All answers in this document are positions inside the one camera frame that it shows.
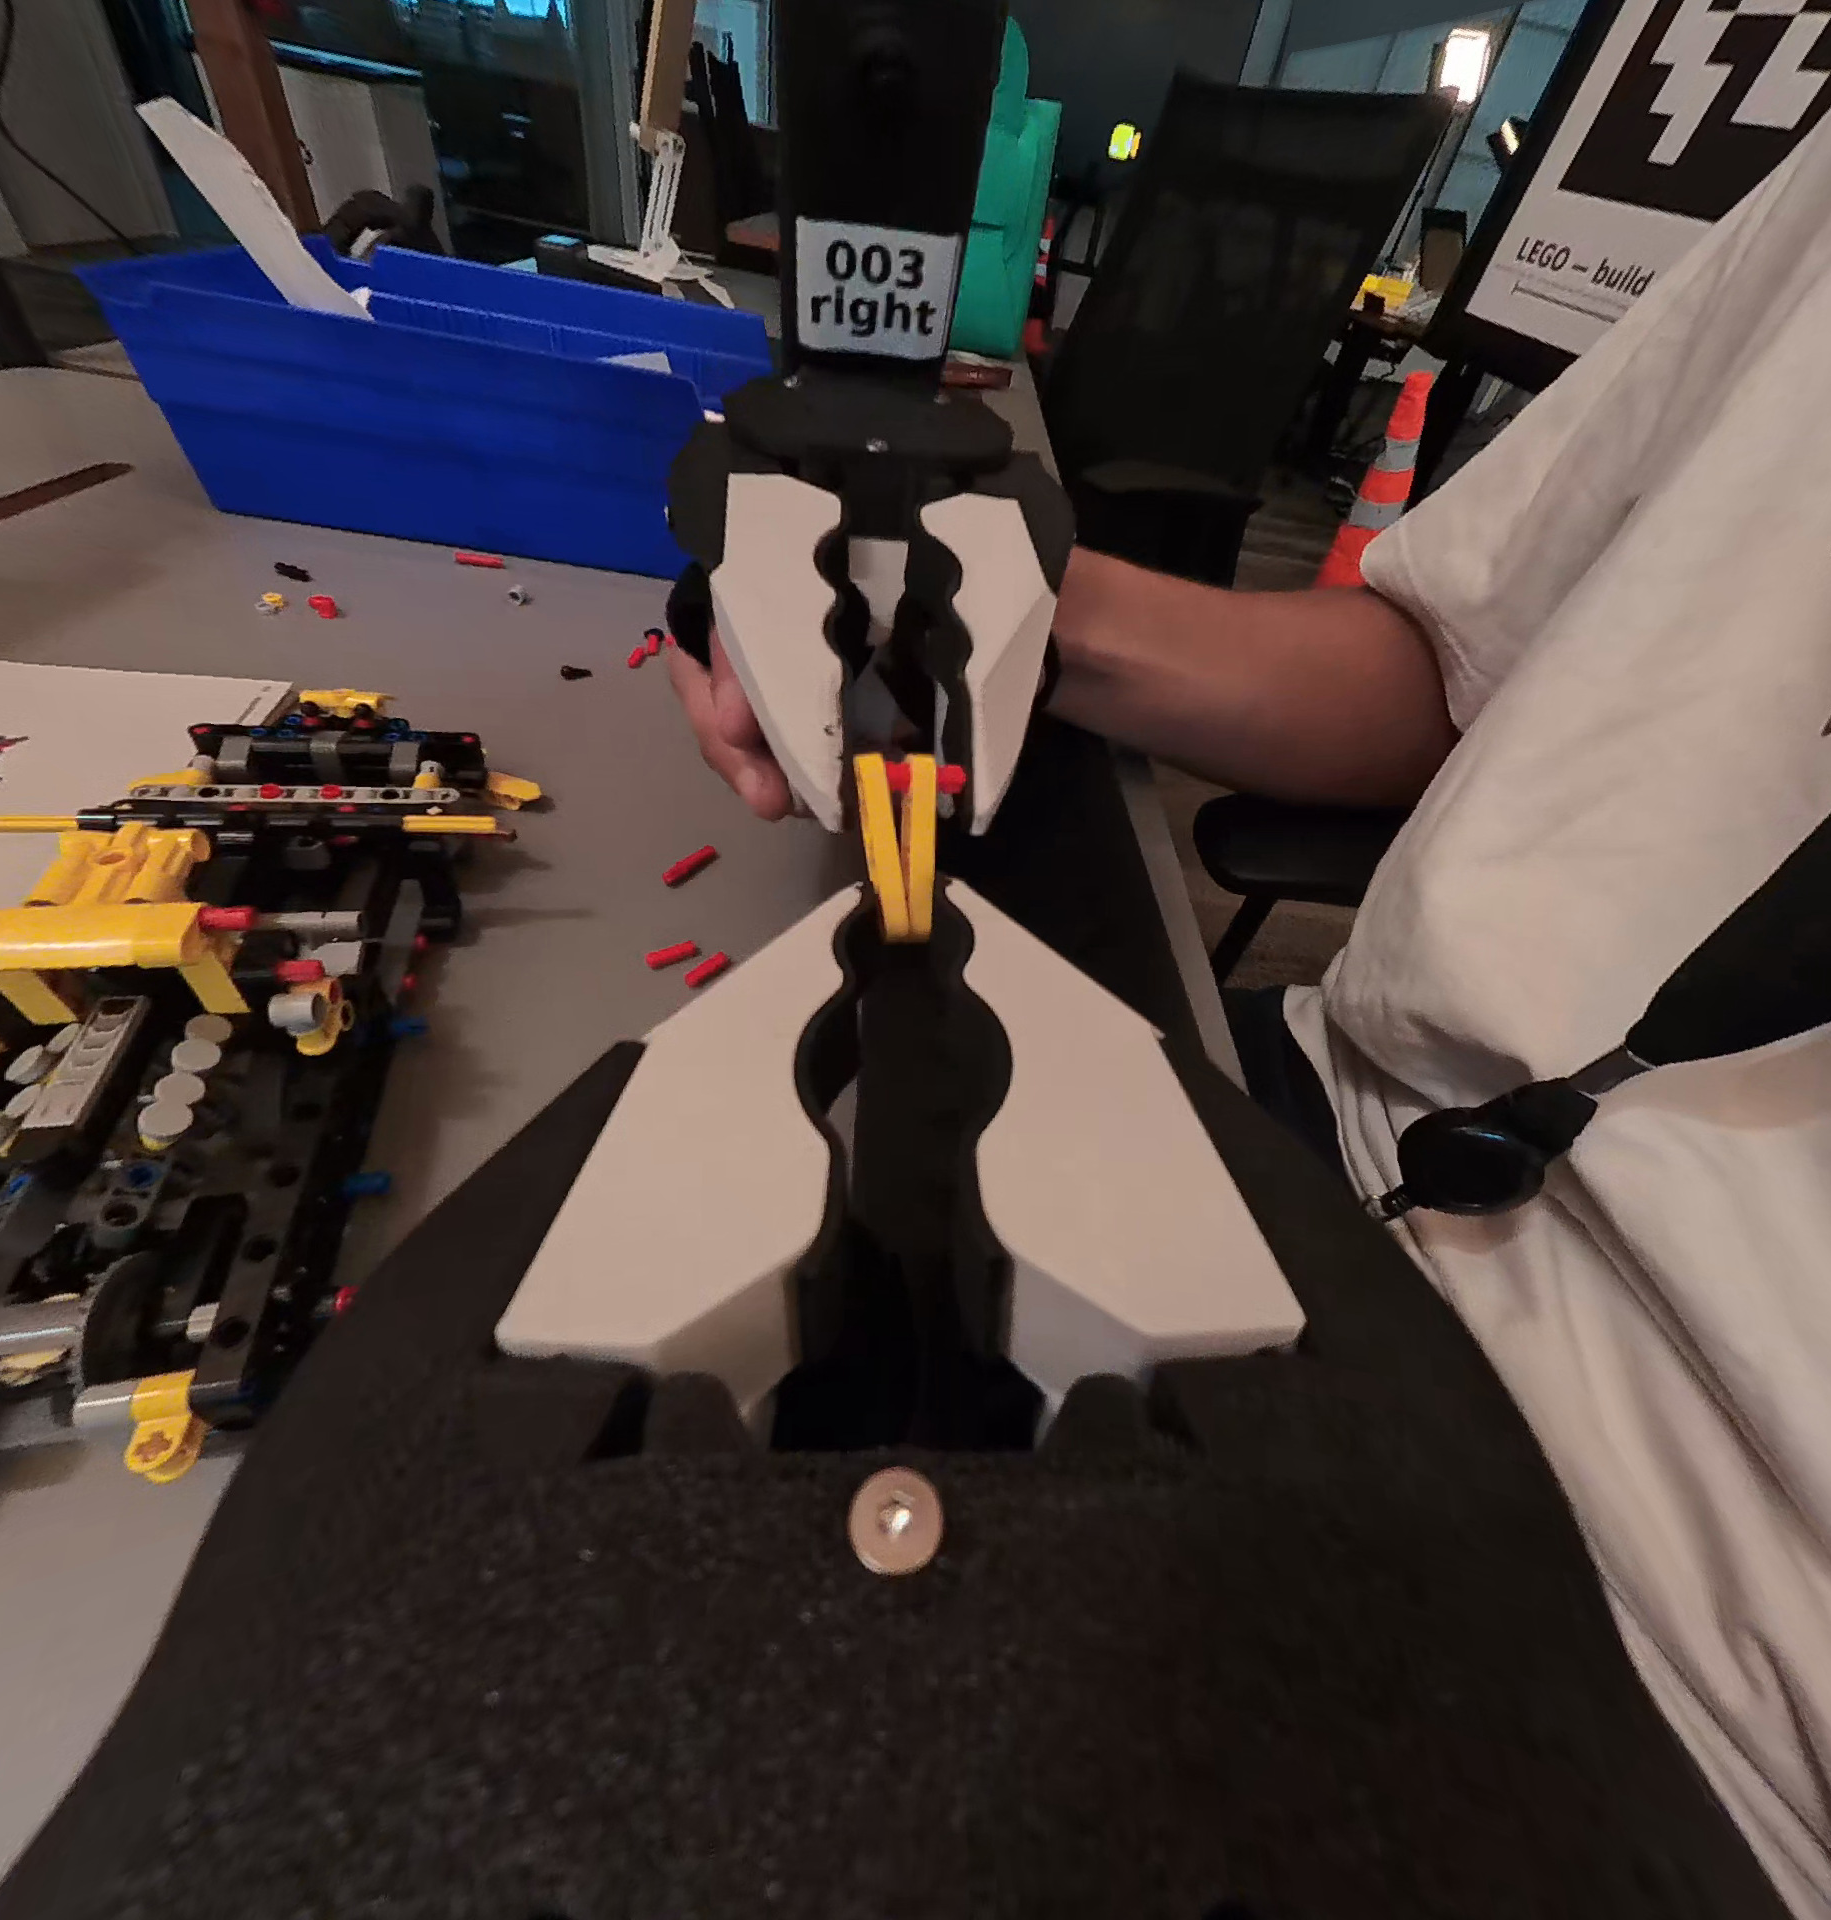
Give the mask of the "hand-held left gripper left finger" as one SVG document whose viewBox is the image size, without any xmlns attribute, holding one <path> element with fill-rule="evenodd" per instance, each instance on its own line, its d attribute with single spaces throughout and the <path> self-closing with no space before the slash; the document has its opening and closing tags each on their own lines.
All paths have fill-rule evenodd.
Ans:
<svg viewBox="0 0 1831 1920">
<path fill-rule="evenodd" d="M 767 1417 L 804 1362 L 799 1273 L 848 1196 L 859 1063 L 843 882 L 645 1042 L 543 1246 L 494 1319 L 521 1360 L 710 1373 Z"/>
</svg>

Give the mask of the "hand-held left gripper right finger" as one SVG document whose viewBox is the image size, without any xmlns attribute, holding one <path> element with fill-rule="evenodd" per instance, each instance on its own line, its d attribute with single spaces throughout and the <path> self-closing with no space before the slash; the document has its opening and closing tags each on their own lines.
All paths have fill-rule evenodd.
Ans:
<svg viewBox="0 0 1831 1920">
<path fill-rule="evenodd" d="M 1003 1351 L 1048 1414 L 1080 1380 L 1298 1344 L 1303 1303 L 1162 1034 L 965 879 L 943 896 L 973 925 L 965 983 L 1008 1047 L 975 1179 L 1015 1264 Z"/>
</svg>

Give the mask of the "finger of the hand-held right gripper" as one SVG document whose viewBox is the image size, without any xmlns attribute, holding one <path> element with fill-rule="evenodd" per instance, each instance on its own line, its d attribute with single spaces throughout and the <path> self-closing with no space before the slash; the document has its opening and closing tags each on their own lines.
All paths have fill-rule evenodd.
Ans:
<svg viewBox="0 0 1831 1920">
<path fill-rule="evenodd" d="M 843 661 L 829 637 L 837 587 L 827 558 L 843 528 L 833 491 L 788 473 L 726 481 L 713 628 L 799 802 L 843 830 Z"/>
<path fill-rule="evenodd" d="M 930 683 L 943 765 L 965 770 L 961 816 L 985 833 L 1017 770 L 1048 661 L 1056 587 L 1015 494 L 923 507 L 935 587 Z"/>
</svg>

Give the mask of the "yellow black lego car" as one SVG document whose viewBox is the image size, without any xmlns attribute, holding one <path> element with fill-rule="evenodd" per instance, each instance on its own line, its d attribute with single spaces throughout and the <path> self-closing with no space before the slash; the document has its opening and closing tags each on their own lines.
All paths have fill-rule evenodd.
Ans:
<svg viewBox="0 0 1831 1920">
<path fill-rule="evenodd" d="M 355 1303 L 351 1213 L 462 864 L 534 780 L 306 688 L 64 812 L 0 906 L 0 1442 L 114 1429 L 147 1481 L 255 1429 Z"/>
</svg>

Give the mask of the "scattered small lego pins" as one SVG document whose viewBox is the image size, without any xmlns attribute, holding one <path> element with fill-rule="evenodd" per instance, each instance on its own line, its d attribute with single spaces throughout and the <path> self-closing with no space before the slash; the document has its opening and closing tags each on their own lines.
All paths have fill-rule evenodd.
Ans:
<svg viewBox="0 0 1831 1920">
<path fill-rule="evenodd" d="M 376 546 L 271 558 L 244 604 L 282 628 L 301 683 L 422 688 L 468 674 L 511 688 L 595 688 L 677 654 L 659 585 L 598 568 L 520 562 L 494 548 Z"/>
</svg>

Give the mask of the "lego instruction booklet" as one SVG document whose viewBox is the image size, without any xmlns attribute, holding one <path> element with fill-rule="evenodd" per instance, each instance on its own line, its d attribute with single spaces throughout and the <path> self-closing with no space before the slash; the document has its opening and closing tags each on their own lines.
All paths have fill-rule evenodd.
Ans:
<svg viewBox="0 0 1831 1920">
<path fill-rule="evenodd" d="M 0 812 L 74 816 L 183 768 L 192 724 L 260 724 L 288 681 L 0 661 Z M 55 833 L 0 833 L 0 906 L 32 896 Z"/>
</svg>

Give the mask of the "person's right hand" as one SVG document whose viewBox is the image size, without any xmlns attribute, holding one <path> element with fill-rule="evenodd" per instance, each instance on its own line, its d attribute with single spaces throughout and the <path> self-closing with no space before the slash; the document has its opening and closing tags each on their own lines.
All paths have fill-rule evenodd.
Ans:
<svg viewBox="0 0 1831 1920">
<path fill-rule="evenodd" d="M 704 765 L 737 793 L 737 802 L 772 827 L 807 816 L 720 646 L 710 642 L 708 665 L 677 647 L 667 681 Z"/>
</svg>

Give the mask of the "green felt bag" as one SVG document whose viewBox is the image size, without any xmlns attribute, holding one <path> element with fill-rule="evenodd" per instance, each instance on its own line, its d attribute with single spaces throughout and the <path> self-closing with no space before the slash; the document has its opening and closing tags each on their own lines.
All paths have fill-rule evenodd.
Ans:
<svg viewBox="0 0 1831 1920">
<path fill-rule="evenodd" d="M 951 353 L 1005 359 L 1026 340 L 1061 117 L 1061 101 L 1029 91 L 1029 42 L 1008 20 L 961 265 Z"/>
</svg>

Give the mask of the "black monitor screen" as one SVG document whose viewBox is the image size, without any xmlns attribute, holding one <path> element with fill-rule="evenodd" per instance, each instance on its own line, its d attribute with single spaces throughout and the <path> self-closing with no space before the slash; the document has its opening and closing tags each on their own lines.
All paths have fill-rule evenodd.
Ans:
<svg viewBox="0 0 1831 1920">
<path fill-rule="evenodd" d="M 1056 183 L 1113 183 L 1129 160 L 1113 153 L 1113 138 L 1129 125 L 1144 138 L 1172 84 L 1175 61 L 1161 66 L 1088 66 L 1053 84 L 1061 101 Z"/>
</svg>

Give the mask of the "white articulated stand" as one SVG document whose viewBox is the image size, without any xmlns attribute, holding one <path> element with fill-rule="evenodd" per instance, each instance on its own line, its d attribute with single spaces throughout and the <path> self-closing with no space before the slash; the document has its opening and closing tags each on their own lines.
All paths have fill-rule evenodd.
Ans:
<svg viewBox="0 0 1831 1920">
<path fill-rule="evenodd" d="M 543 277 L 571 277 L 735 312 L 710 265 L 683 253 L 683 105 L 695 4 L 571 4 L 591 243 L 545 233 Z"/>
</svg>

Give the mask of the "black perforated mat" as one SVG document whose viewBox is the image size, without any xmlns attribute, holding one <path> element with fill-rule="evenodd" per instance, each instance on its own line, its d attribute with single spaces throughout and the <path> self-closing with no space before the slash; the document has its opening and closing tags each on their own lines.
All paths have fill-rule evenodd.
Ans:
<svg viewBox="0 0 1831 1920">
<path fill-rule="evenodd" d="M 1211 943 L 1139 752 L 1039 715 L 990 830 L 939 827 L 939 868 L 1240 1084 Z"/>
</svg>

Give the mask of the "orange traffic cone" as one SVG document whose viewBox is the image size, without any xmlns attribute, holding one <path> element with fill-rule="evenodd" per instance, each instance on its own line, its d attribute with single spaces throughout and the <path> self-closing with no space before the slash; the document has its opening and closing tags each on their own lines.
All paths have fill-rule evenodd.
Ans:
<svg viewBox="0 0 1831 1920">
<path fill-rule="evenodd" d="M 1314 587 L 1363 587 L 1363 551 L 1410 509 L 1431 389 L 1434 371 L 1405 376 L 1405 389 L 1386 422 L 1383 453 L 1370 459 L 1360 494 L 1318 568 Z"/>
</svg>

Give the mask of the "blue storage bin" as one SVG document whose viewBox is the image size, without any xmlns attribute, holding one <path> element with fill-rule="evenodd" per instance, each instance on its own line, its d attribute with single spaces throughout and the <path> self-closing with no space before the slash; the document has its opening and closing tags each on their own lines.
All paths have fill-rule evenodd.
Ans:
<svg viewBox="0 0 1831 1920">
<path fill-rule="evenodd" d="M 312 236 L 370 316 L 282 298 L 244 248 L 82 268 L 210 507 L 672 581 L 667 468 L 772 371 L 760 316 Z"/>
</svg>

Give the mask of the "black framed marker sign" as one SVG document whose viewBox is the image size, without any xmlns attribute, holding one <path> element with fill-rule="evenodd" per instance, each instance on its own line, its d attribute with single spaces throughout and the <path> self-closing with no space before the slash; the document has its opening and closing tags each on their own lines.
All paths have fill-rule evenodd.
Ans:
<svg viewBox="0 0 1831 1920">
<path fill-rule="evenodd" d="M 1431 324 L 1548 389 L 1831 112 L 1831 4 L 1585 4 Z"/>
</svg>

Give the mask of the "wooden post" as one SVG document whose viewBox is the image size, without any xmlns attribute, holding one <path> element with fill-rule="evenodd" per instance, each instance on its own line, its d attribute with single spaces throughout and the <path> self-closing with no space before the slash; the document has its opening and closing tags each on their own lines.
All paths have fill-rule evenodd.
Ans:
<svg viewBox="0 0 1831 1920">
<path fill-rule="evenodd" d="M 251 160 L 301 233 L 319 229 L 301 135 L 284 101 L 260 4 L 183 4 L 218 132 Z"/>
</svg>

